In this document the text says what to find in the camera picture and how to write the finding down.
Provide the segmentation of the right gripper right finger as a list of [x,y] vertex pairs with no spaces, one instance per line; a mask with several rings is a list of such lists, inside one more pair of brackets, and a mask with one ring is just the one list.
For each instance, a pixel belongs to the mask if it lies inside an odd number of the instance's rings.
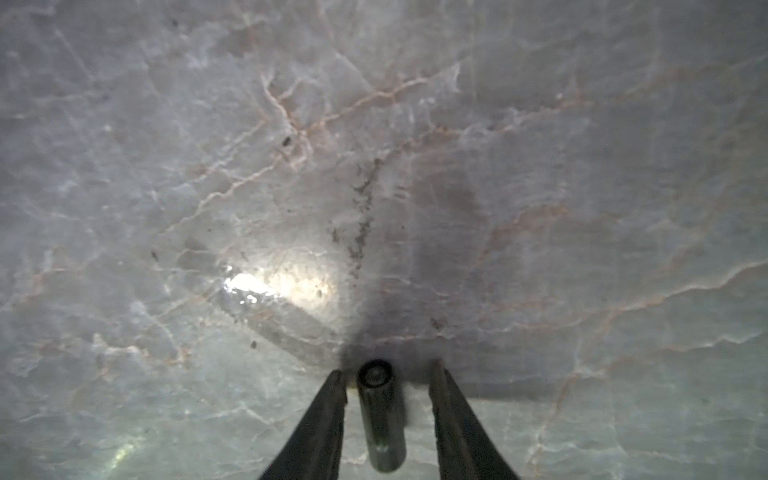
[[431,368],[429,396],[442,480],[519,479],[441,360],[436,360]]

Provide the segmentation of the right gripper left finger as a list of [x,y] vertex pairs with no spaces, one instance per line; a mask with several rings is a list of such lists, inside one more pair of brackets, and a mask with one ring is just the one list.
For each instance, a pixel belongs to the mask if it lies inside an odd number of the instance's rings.
[[346,379],[340,370],[333,370],[260,479],[336,480],[346,405]]

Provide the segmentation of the black pen cap two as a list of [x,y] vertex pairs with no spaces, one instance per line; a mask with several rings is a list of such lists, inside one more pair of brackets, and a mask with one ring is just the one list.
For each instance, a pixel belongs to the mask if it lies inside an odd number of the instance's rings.
[[383,359],[363,364],[356,381],[370,463],[380,473],[392,473],[407,453],[400,381],[393,366]]

